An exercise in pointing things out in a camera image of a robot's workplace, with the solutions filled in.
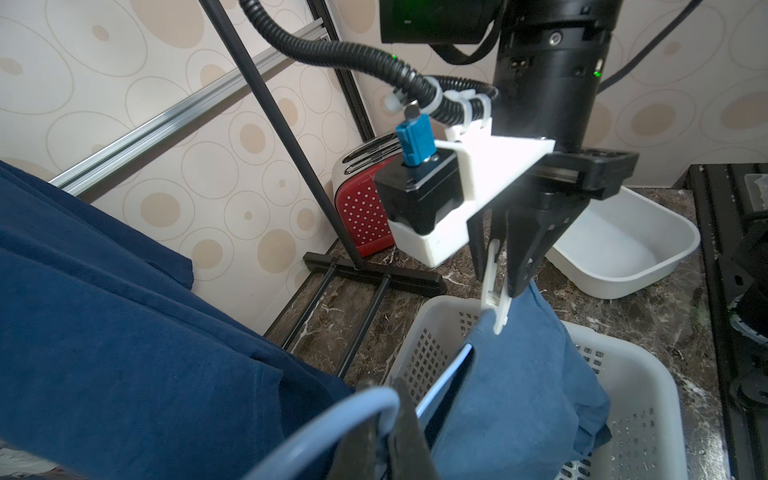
white laundry basket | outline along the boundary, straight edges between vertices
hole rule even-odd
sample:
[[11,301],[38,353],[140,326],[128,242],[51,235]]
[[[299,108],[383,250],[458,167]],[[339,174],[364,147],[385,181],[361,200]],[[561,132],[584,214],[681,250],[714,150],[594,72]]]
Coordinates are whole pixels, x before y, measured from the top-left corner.
[[[405,378],[414,404],[453,360],[479,314],[477,299],[437,296],[424,303],[389,372],[389,378]],[[608,426],[613,439],[589,458],[565,464],[555,480],[687,478],[680,402],[672,375],[639,346],[564,324],[611,397]]]

marble countertop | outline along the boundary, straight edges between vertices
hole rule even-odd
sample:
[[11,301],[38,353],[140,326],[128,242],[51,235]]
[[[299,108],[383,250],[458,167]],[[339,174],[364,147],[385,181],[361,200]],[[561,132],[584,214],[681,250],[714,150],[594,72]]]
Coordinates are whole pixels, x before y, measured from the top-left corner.
[[[693,195],[686,190],[638,189],[638,193],[696,223]],[[340,245],[334,253],[341,254]],[[424,269],[395,247],[368,260]],[[479,298],[468,247],[434,269],[448,285],[448,295]],[[313,274],[270,331],[272,341],[286,338],[322,276]],[[680,393],[690,480],[724,480],[726,473],[722,410],[715,352],[700,250],[668,277],[618,300],[599,300],[582,293],[551,263],[538,271],[536,283],[560,318],[624,339],[653,353],[672,373]],[[334,372],[368,306],[375,286],[335,278],[312,318],[289,351],[326,372]],[[427,299],[390,290],[346,374],[355,385],[368,378],[382,382],[405,339],[419,307]]]

black metal rod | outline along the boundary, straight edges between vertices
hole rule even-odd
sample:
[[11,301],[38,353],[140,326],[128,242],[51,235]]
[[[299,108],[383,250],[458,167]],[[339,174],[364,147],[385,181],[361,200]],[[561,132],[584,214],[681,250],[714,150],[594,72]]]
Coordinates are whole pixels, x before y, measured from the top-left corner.
[[365,316],[362,318],[362,325],[360,325],[360,329],[357,331],[355,341],[352,342],[347,347],[346,352],[344,352],[344,360],[342,360],[341,365],[336,370],[336,376],[344,378],[344,375],[346,375],[349,367],[352,365],[352,361],[355,359],[357,351],[360,350],[362,341],[366,338],[368,328],[370,328],[371,323],[373,322],[373,317],[376,316],[376,311],[379,310],[379,305],[381,305],[382,300],[384,300],[388,288],[389,276],[385,275],[382,278],[382,282],[379,284],[376,293],[373,294],[371,303],[368,304],[368,309],[366,310]]
[[320,255],[314,252],[304,254],[304,264],[313,273],[325,273],[331,265],[336,265],[338,276],[371,285],[379,285],[382,278],[388,276],[390,288],[430,298],[445,295],[445,292],[448,291],[445,280],[437,272],[425,272],[377,263],[367,263],[366,268],[355,270],[352,262],[346,258]]
[[326,217],[328,217],[333,229],[336,231],[336,235],[339,236],[339,240],[341,240],[344,249],[349,254],[349,258],[352,259],[352,262],[355,264],[355,268],[364,268],[366,265],[365,260],[362,259],[360,252],[357,250],[357,247],[355,247],[355,242],[352,240],[352,236],[349,235],[349,232],[347,232],[344,227],[344,223],[336,212],[336,209],[333,207],[333,203],[328,198],[326,191],[323,189],[323,185],[320,183],[320,180],[317,180],[312,165],[310,165],[310,162],[306,159],[306,155],[299,146],[299,142],[296,141],[296,137],[290,130],[285,117],[277,107],[277,103],[275,103],[275,99],[272,97],[270,89],[267,88],[264,79],[261,78],[259,70],[256,68],[250,55],[248,55],[248,50],[245,49],[243,41],[237,34],[235,27],[232,26],[232,22],[230,22],[230,18],[224,11],[224,7],[221,6],[219,0],[200,0],[200,5],[203,7],[206,15],[208,15],[210,22],[214,24],[214,28],[219,34],[219,37],[221,37],[221,41],[224,42],[224,46],[227,47],[230,55],[232,55],[232,59],[243,74],[243,78],[248,82],[248,85],[253,92],[253,96],[259,101],[259,105],[261,105],[262,110],[264,110],[264,114],[272,124],[275,132],[277,132],[277,136],[280,137],[283,145],[285,145],[288,155],[293,159],[296,169],[298,169],[299,173],[304,178],[306,185],[310,188],[310,192],[312,192],[315,200],[317,200],[320,209]]
[[288,334],[288,337],[283,341],[283,349],[288,349],[288,345],[290,345],[293,342],[293,339],[296,338],[296,335],[299,334],[299,330],[301,330],[301,327],[304,326],[304,323],[306,323],[307,320],[310,319],[312,316],[312,312],[315,311],[315,307],[317,306],[317,303],[320,301],[320,298],[322,298],[323,294],[326,292],[326,288],[328,288],[328,285],[330,285],[331,280],[333,280],[333,277],[336,276],[337,268],[335,265],[332,265],[328,271],[326,272],[326,275],[323,277],[323,281],[320,283],[320,286],[317,287],[317,291],[315,292],[315,295],[310,300],[310,303],[306,306],[304,311],[301,313],[301,316],[296,321],[296,323],[293,324],[293,328],[290,330],[290,333]]

dark blue fabric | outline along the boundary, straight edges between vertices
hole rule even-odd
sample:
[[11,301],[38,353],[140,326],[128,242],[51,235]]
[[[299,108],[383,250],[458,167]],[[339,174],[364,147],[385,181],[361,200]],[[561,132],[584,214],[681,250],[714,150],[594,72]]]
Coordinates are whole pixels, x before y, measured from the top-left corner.
[[92,478],[239,478],[351,393],[52,188],[0,163],[0,437]]
[[494,322],[480,315],[470,356],[422,417],[435,466],[443,480],[552,480],[610,439],[610,399],[535,284],[498,336]]

wallpaper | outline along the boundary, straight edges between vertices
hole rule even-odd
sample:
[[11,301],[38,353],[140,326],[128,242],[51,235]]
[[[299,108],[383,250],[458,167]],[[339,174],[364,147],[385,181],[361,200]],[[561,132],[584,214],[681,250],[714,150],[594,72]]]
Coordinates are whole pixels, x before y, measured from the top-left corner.
[[[251,55],[268,44],[222,0]],[[289,31],[304,0],[265,0]],[[45,180],[234,69],[197,0],[1,0],[0,157]]]
[[[294,64],[267,82],[326,191],[362,141],[336,74]],[[193,292],[263,333],[336,239],[253,95],[93,205],[192,259]]]
[[[251,55],[266,42],[222,0]],[[263,0],[289,31],[303,0]],[[234,69],[196,0],[0,1],[0,157],[50,180]],[[267,85],[330,192],[362,143],[333,71],[293,64]],[[263,333],[336,235],[248,94],[94,202],[192,259],[193,291]]]
[[[624,0],[604,78],[634,57],[688,0]],[[421,72],[493,79],[496,51],[447,65],[425,45],[384,45],[377,0],[329,0],[344,40],[375,45]],[[624,80],[598,96],[586,146],[641,154],[631,186],[671,186],[691,163],[768,161],[768,0],[706,0]],[[461,47],[474,51],[475,45]],[[377,134],[399,121],[390,90],[357,77]]]

